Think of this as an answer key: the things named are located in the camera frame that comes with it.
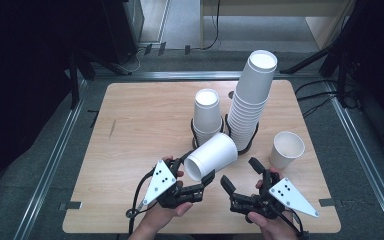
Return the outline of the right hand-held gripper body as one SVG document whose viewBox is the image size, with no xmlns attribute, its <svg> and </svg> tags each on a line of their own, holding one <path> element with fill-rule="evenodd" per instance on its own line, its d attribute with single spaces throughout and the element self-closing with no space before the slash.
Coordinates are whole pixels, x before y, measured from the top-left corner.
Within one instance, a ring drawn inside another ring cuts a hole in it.
<svg viewBox="0 0 384 240">
<path fill-rule="evenodd" d="M 269 170 L 261 171 L 261 174 L 263 185 L 257 195 L 238 194 L 235 192 L 235 187 L 231 185 L 229 200 L 232 212 L 243 215 L 256 212 L 266 218 L 276 219 L 289 208 L 315 218 L 319 217 L 319 212 L 288 178 L 280 178 L 278 173 Z"/>
</svg>

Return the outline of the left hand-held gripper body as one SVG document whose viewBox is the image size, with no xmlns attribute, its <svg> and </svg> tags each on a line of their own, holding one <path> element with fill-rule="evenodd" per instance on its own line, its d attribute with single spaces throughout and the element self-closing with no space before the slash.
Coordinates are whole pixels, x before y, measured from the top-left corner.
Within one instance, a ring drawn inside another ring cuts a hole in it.
<svg viewBox="0 0 384 240">
<path fill-rule="evenodd" d="M 163 208 L 174 209 L 183 203 L 195 203 L 203 200 L 203 184 L 189 187 L 180 186 L 177 177 L 180 159 L 159 160 L 153 170 L 142 205 L 147 206 L 157 201 Z"/>
</svg>

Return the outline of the white paper cup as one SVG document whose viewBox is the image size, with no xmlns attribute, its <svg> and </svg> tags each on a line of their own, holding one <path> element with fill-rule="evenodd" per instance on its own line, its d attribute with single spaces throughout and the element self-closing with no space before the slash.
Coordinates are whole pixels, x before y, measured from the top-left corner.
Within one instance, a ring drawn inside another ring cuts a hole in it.
<svg viewBox="0 0 384 240">
<path fill-rule="evenodd" d="M 185 160 L 184 166 L 192 180 L 200 181 L 212 170 L 218 172 L 237 158 L 238 151 L 233 140 L 224 133 L 217 133 L 195 149 Z"/>
<path fill-rule="evenodd" d="M 273 139 L 269 161 L 272 167 L 284 169 L 304 152 L 305 144 L 300 136 L 290 131 L 282 131 Z"/>
</svg>

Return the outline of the tall stack of white cups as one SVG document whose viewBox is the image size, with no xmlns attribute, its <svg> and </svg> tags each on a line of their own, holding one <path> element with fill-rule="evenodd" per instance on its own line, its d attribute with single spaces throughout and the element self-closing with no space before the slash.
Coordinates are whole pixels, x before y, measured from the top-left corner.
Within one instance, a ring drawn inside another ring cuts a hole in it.
<svg viewBox="0 0 384 240">
<path fill-rule="evenodd" d="M 268 100 L 277 57 L 266 50 L 252 52 L 233 92 L 227 115 L 229 135 L 239 152 L 251 143 Z"/>
</svg>

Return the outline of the person's left hand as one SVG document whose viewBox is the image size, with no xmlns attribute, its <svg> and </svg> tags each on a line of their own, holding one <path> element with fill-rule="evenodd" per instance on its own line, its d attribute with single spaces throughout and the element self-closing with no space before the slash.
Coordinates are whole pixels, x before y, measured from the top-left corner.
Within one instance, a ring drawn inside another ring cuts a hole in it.
<svg viewBox="0 0 384 240">
<path fill-rule="evenodd" d="M 193 204 L 190 202 L 183 203 L 174 209 L 163 208 L 156 203 L 155 206 L 150 208 L 139 226 L 137 231 L 141 230 L 147 235 L 155 235 L 159 230 L 163 229 L 174 217 L 182 217 L 187 211 L 192 208 Z"/>
</svg>

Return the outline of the person's right hand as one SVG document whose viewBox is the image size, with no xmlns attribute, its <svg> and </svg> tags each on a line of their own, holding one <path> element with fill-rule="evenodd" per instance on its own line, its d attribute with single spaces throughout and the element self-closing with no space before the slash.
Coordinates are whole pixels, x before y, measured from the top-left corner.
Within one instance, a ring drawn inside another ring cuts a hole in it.
<svg viewBox="0 0 384 240">
<path fill-rule="evenodd" d="M 263 240 L 299 240 L 296 231 L 281 217 L 267 219 L 256 212 L 250 212 L 247 217 L 260 228 Z"/>
</svg>

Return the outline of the short stack of white cups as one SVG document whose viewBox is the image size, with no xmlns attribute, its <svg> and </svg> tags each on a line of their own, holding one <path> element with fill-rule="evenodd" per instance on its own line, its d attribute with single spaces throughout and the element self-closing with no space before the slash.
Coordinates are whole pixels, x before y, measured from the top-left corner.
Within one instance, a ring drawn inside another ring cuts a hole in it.
<svg viewBox="0 0 384 240">
<path fill-rule="evenodd" d="M 197 146 L 204 144 L 223 126 L 219 95 L 214 89 L 201 89 L 195 95 L 192 130 Z"/>
</svg>

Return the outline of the black tripod leg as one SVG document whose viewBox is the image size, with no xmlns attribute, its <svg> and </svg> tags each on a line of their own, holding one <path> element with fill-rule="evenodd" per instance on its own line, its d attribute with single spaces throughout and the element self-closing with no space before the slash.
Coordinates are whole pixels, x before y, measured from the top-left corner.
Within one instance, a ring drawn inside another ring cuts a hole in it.
<svg viewBox="0 0 384 240">
<path fill-rule="evenodd" d="M 319 72 L 325 76 L 331 75 L 336 69 L 335 60 L 345 49 L 352 31 L 355 4 L 356 0 L 343 0 L 333 16 L 311 17 L 308 21 L 309 27 L 315 31 L 316 41 L 322 44 L 322 49 L 280 73 L 294 74 L 325 57 Z"/>
</svg>

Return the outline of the black metal stand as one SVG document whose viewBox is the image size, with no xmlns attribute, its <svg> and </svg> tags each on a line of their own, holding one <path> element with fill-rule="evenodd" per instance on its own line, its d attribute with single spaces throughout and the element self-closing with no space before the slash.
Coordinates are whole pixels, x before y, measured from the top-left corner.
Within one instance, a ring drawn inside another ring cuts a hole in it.
<svg viewBox="0 0 384 240">
<path fill-rule="evenodd" d="M 71 108 L 74 109 L 80 101 L 78 73 L 86 80 L 93 80 L 96 73 L 91 65 L 91 54 L 83 49 L 72 51 L 69 55 L 69 78 L 71 82 Z"/>
</svg>

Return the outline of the black cabinet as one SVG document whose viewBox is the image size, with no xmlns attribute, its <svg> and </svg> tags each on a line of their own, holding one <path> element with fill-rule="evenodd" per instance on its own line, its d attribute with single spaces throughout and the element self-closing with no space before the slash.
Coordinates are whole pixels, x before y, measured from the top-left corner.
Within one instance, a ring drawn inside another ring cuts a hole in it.
<svg viewBox="0 0 384 240">
<path fill-rule="evenodd" d="M 109 25 L 116 62 L 136 53 L 141 37 L 144 14 L 141 0 L 102 0 Z"/>
</svg>

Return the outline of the black equipment stand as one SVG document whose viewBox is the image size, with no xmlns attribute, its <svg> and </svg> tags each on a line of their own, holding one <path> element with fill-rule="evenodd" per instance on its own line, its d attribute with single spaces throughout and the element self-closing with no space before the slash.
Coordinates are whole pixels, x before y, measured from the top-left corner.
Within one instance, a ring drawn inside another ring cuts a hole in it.
<svg viewBox="0 0 384 240">
<path fill-rule="evenodd" d="M 336 69 L 357 82 L 361 107 L 384 149 L 384 0 L 356 0 L 321 72 Z"/>
</svg>

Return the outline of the light wooden furniture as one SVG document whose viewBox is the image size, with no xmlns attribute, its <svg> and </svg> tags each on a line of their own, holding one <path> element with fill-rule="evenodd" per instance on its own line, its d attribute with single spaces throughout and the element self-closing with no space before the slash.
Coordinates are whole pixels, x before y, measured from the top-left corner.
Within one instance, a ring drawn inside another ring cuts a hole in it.
<svg viewBox="0 0 384 240">
<path fill-rule="evenodd" d="M 319 49 L 332 43 L 341 21 L 350 15 L 356 0 L 200 0 L 200 43 L 204 17 L 286 16 L 304 17 Z"/>
</svg>

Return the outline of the dark curtain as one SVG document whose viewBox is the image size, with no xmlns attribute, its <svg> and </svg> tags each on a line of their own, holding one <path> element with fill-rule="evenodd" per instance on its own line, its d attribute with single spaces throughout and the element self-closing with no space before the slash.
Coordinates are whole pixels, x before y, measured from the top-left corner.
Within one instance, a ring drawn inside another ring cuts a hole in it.
<svg viewBox="0 0 384 240">
<path fill-rule="evenodd" d="M 0 0 L 0 172 L 36 140 L 71 90 L 40 0 Z"/>
</svg>

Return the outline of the aluminium frame rail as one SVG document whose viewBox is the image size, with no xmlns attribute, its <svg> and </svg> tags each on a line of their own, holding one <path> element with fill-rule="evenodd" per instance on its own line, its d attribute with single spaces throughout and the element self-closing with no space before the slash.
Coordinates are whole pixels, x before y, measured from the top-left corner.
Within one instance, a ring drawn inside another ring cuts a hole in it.
<svg viewBox="0 0 384 240">
<path fill-rule="evenodd" d="M 69 114 L 64 122 L 63 128 L 52 149 L 47 164 L 45 165 L 44 171 L 28 202 L 23 218 L 18 225 L 13 240 L 29 239 L 30 233 L 43 206 L 43 203 L 46 199 L 47 193 L 49 192 L 50 186 L 61 161 L 61 158 L 66 149 L 68 140 L 71 137 L 76 121 L 84 105 L 84 98 L 87 94 L 88 88 L 89 86 L 87 81 L 82 80 L 79 85 L 80 100 L 69 111 Z"/>
<path fill-rule="evenodd" d="M 109 79 L 110 81 L 225 81 L 237 80 L 241 76 L 240 71 L 166 71 L 166 72 L 134 72 L 127 75 L 115 73 L 100 73 L 97 79 Z"/>
<path fill-rule="evenodd" d="M 376 132 L 362 110 L 344 108 L 337 98 L 332 105 L 384 214 L 384 151 Z"/>
</svg>

